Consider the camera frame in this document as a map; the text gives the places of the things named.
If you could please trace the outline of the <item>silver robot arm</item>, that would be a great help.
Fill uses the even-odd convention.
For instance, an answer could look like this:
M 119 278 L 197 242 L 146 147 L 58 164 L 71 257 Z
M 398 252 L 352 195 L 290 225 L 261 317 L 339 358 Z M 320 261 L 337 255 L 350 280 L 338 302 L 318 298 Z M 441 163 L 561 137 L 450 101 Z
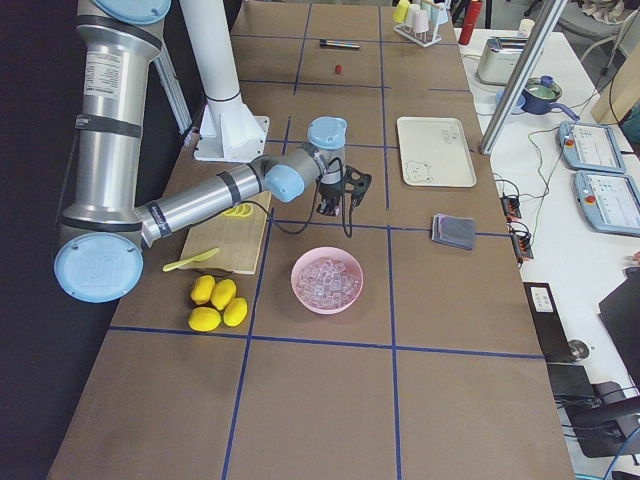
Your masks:
M 155 241 L 200 224 L 261 192 L 288 203 L 308 186 L 323 195 L 341 187 L 345 120 L 313 120 L 305 142 L 268 155 L 269 121 L 244 103 L 224 4 L 180 5 L 205 93 L 205 158 L 230 170 L 166 196 L 151 176 L 151 159 L 169 169 L 174 149 L 143 128 L 151 68 L 169 59 L 167 1 L 82 1 L 77 30 L 86 45 L 83 104 L 75 121 L 76 187 L 62 209 L 53 271 L 60 288 L 87 303 L 128 294 L 143 272 L 143 251 Z

